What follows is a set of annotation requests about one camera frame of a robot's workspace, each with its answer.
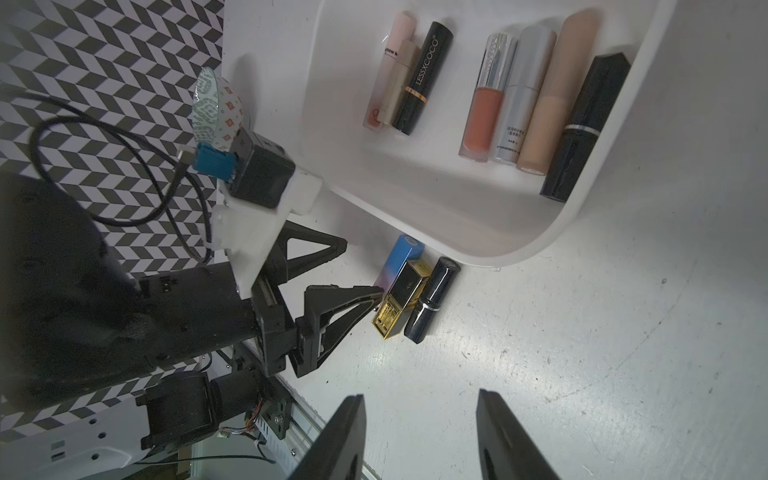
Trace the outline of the white plastic storage box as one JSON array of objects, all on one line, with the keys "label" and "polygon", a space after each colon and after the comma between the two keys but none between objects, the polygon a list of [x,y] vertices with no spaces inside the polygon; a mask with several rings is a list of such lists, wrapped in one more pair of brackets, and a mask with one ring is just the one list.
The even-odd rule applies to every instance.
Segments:
[{"label": "white plastic storage box", "polygon": [[[455,260],[505,267],[551,244],[600,172],[676,9],[673,1],[596,1],[596,54],[623,52],[629,77],[574,198],[539,193],[540,177],[461,157],[487,37],[542,23],[558,28],[585,1],[229,1],[223,74],[248,99],[254,129],[361,209]],[[410,135],[367,129],[366,106],[395,16],[421,40],[433,22],[454,35]]]}]

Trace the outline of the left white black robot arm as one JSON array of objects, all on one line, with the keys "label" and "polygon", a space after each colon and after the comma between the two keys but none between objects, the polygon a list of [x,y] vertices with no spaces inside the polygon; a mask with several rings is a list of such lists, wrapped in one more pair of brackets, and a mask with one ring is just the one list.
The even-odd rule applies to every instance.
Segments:
[{"label": "left white black robot arm", "polygon": [[280,286],[346,248],[287,223],[248,298],[227,263],[135,280],[89,214],[43,180],[1,177],[1,394],[34,412],[250,338],[252,367],[170,374],[90,418],[5,444],[5,479],[80,479],[172,453],[280,393],[274,375],[317,369],[381,300],[376,286],[311,286],[293,319]]}]

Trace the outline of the red brown lip gloss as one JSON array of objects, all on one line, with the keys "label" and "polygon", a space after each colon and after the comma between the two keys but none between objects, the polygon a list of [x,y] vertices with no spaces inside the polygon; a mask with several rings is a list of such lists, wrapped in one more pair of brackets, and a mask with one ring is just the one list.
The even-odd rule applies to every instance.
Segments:
[{"label": "red brown lip gloss", "polygon": [[510,32],[496,32],[487,39],[460,145],[463,158],[478,162],[488,158],[517,42]]}]

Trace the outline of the beige tan lipstick tube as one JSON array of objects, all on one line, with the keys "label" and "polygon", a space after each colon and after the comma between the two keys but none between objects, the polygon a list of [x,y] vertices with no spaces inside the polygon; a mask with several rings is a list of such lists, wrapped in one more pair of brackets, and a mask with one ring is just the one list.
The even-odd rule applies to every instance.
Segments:
[{"label": "beige tan lipstick tube", "polygon": [[566,18],[535,105],[517,168],[545,175],[581,88],[601,24],[596,9]]}]

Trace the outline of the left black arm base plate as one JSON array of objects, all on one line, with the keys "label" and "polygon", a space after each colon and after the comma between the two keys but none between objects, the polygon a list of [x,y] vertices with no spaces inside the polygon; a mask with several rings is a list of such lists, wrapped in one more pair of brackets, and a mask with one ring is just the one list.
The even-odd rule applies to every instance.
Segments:
[{"label": "left black arm base plate", "polygon": [[271,434],[284,440],[292,420],[293,403],[293,396],[279,379],[265,380],[257,406],[245,414],[246,429],[259,429],[264,437]]}]

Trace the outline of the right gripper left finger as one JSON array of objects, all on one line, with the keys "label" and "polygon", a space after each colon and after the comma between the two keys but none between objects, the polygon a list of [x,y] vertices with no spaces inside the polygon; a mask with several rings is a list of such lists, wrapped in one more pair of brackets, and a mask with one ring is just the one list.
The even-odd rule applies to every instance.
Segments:
[{"label": "right gripper left finger", "polygon": [[348,396],[288,479],[360,480],[365,441],[364,396]]}]

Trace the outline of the brown tan lipstick tube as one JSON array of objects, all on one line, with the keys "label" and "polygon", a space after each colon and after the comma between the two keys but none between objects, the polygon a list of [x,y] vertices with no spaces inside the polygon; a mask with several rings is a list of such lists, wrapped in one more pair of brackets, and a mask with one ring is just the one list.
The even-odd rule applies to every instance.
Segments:
[{"label": "brown tan lipstick tube", "polygon": [[398,51],[398,58],[390,72],[381,106],[378,120],[385,125],[391,125],[397,113],[403,88],[408,82],[412,68],[421,54],[419,45],[411,40],[403,40]]}]

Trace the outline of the silver grey lipstick tube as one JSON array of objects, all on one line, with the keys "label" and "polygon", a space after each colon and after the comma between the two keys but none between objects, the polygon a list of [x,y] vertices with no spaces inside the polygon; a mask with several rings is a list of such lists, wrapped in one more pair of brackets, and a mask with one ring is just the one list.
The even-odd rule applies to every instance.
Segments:
[{"label": "silver grey lipstick tube", "polygon": [[490,160],[517,163],[556,39],[552,29],[540,24],[522,31],[489,150]]}]

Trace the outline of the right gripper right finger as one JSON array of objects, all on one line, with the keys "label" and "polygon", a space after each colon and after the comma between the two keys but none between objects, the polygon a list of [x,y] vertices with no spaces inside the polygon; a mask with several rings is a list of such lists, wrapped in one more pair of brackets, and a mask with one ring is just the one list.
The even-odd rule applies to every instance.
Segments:
[{"label": "right gripper right finger", "polygon": [[479,391],[476,423],[483,479],[559,479],[499,393]]}]

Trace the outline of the pink lip gloss tube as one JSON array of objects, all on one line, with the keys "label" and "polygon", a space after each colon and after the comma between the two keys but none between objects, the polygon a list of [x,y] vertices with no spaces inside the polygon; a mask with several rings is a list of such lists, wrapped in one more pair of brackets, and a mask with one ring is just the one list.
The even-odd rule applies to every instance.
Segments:
[{"label": "pink lip gloss tube", "polygon": [[394,17],[391,29],[382,43],[382,59],[373,84],[371,96],[366,108],[363,126],[377,132],[382,124],[378,120],[387,81],[396,61],[399,59],[399,49],[403,40],[410,40],[416,28],[415,18],[406,12],[400,12]]}]

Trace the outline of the black lipstick silver band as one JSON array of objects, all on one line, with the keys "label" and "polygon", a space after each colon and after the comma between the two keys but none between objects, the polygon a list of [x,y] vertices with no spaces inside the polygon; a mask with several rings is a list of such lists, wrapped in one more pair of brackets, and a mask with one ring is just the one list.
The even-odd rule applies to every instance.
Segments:
[{"label": "black lipstick silver band", "polygon": [[565,203],[607,122],[630,71],[622,53],[596,56],[563,129],[540,195]]}]

